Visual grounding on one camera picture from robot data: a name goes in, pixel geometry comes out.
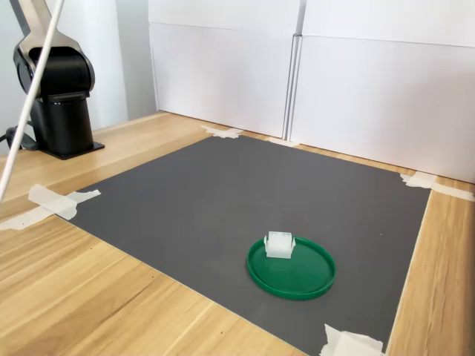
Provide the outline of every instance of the wooden table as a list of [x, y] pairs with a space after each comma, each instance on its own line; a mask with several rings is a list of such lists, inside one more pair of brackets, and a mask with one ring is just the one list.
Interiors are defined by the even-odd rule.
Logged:
[[[35, 207], [27, 194], [36, 183], [70, 193], [211, 136], [203, 124], [225, 128], [160, 113], [96, 131], [106, 149], [68, 161], [20, 151], [0, 221]], [[305, 145], [296, 149], [414, 173]], [[453, 179], [438, 182], [475, 191]], [[388, 355], [475, 355], [474, 206], [431, 192]], [[58, 217], [0, 231], [0, 355], [300, 353]]]

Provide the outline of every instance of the white panel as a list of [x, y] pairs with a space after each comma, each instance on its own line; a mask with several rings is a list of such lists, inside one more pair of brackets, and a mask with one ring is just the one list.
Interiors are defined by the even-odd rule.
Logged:
[[136, 119], [156, 112], [148, 0], [116, 0], [116, 8], [128, 118]]
[[475, 1], [308, 0], [303, 34], [475, 47]]
[[148, 0], [150, 22], [295, 33], [301, 0]]
[[291, 36], [151, 24], [158, 108], [281, 136]]
[[83, 0], [85, 29], [89, 51], [85, 52], [94, 67], [96, 84], [88, 103], [95, 103], [99, 125], [104, 128], [128, 120], [125, 82], [120, 53], [119, 25], [114, 0]]
[[475, 182], [475, 49], [305, 36], [291, 140]]

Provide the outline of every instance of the tape strip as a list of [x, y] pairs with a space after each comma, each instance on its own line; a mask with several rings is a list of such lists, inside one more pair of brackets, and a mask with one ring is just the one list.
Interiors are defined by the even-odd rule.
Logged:
[[475, 197], [473, 193], [471, 193], [470, 191], [463, 191], [462, 189], [447, 187], [446, 185], [436, 183], [437, 176], [434, 176], [433, 174], [416, 172], [413, 176], [401, 174], [401, 178], [402, 181], [405, 182], [408, 187], [429, 188], [433, 191], [437, 191], [442, 194], [475, 202]]
[[340, 332], [325, 324], [327, 344], [320, 356], [384, 356], [383, 343], [366, 335]]
[[97, 197], [98, 195], [100, 195], [98, 190], [86, 193], [74, 191], [65, 197], [39, 184], [35, 184], [30, 188], [28, 199], [40, 206], [17, 217], [1, 222], [0, 231], [9, 228], [12, 230], [23, 230], [54, 214], [69, 220], [77, 214], [76, 207], [79, 203]]
[[272, 143], [277, 143], [278, 145], [283, 145], [287, 147], [295, 147], [297, 145], [300, 145], [298, 142], [290, 142], [286, 141], [285, 139], [276, 139], [275, 137], [270, 137], [267, 139], [267, 141], [272, 142]]
[[218, 130], [216, 128], [210, 128], [205, 125], [201, 125], [201, 127], [205, 128], [208, 134], [213, 134], [213, 136], [221, 137], [222, 139], [225, 139], [226, 137], [230, 139], [237, 139], [239, 137], [238, 134], [243, 132], [242, 130], [239, 130], [238, 128], [230, 128], [228, 130]]

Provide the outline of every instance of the gray mat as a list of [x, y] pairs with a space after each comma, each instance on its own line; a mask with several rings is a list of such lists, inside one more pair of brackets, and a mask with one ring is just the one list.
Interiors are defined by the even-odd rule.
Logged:
[[[324, 324], [386, 345], [430, 190], [399, 174], [241, 136], [211, 137], [85, 188], [71, 222], [318, 355]], [[259, 289], [251, 245], [289, 231], [322, 245], [328, 293], [291, 301]]]

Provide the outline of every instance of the green plastic lid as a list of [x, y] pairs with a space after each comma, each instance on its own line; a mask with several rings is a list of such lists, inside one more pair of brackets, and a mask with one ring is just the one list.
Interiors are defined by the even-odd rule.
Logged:
[[247, 254], [251, 278], [265, 291], [286, 299], [320, 297], [333, 284], [336, 265], [328, 252], [316, 243], [294, 236], [292, 258], [268, 258], [263, 239]]

